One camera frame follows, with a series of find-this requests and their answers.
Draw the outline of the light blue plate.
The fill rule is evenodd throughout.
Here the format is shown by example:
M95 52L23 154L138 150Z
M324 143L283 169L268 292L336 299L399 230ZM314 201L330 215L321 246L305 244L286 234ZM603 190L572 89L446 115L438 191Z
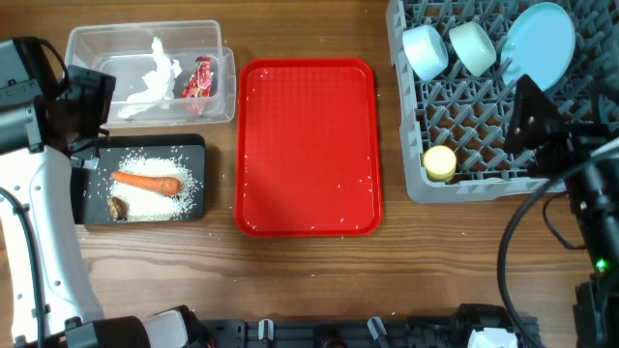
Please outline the light blue plate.
M500 62L511 63L501 73L505 85L527 74L542 90L557 83L575 52L575 26L559 5L543 2L524 11L511 26Z

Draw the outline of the brown food scrap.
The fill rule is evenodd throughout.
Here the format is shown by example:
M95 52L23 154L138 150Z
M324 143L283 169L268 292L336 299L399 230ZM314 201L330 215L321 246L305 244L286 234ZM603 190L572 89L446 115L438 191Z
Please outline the brown food scrap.
M126 220L128 208L126 203L118 197L110 196L107 198L109 212L114 220Z

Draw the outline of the yellow cup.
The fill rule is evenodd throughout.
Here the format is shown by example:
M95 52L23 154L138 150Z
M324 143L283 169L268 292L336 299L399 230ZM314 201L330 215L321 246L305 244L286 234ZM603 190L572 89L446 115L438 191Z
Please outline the yellow cup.
M437 145L429 148L423 154L422 165L430 181L447 183L456 174L457 157L451 148Z

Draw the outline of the green bowl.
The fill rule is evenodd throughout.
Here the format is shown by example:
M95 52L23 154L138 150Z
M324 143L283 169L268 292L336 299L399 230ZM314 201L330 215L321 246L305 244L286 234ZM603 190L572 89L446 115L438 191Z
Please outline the green bowl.
M473 76L480 77L495 63L494 45L477 22L461 24L448 35L458 59Z

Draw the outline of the orange carrot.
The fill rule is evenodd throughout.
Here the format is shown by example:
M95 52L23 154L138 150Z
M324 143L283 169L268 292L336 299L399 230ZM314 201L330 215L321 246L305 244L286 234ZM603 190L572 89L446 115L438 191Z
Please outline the orange carrot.
M175 196L183 189L182 182L173 177L147 177L126 172L113 172L111 178L116 182L165 196Z

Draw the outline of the blue bowl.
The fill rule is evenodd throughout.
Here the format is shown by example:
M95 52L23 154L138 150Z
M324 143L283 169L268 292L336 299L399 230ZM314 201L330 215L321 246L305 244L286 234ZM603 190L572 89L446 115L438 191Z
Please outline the blue bowl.
M421 25L406 30L402 43L408 63L423 81L433 80L448 67L447 48L433 26Z

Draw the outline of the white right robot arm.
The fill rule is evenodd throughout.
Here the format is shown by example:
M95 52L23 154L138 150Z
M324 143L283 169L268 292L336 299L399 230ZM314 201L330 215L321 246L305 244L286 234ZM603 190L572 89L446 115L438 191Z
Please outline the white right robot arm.
M602 79L589 86L590 123L568 123L555 104L525 74L516 82L513 115L504 142L507 153L532 150L527 171L546 179L514 212L503 232L497 255L497 283L506 313L523 343L542 341L526 328L507 285L507 254L512 237L528 211L558 184L570 198L583 244L593 268L575 289L573 307L577 346L618 344L618 131L611 127L604 103L618 102L618 89Z

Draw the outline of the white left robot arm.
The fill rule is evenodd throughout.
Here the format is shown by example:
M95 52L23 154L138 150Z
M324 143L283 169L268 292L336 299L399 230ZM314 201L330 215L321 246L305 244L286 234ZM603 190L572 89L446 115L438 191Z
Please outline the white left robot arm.
M46 40L1 45L1 225L15 295L17 347L213 347L180 305L146 319L107 319L85 271L71 198L75 169L92 169L116 80L64 65Z

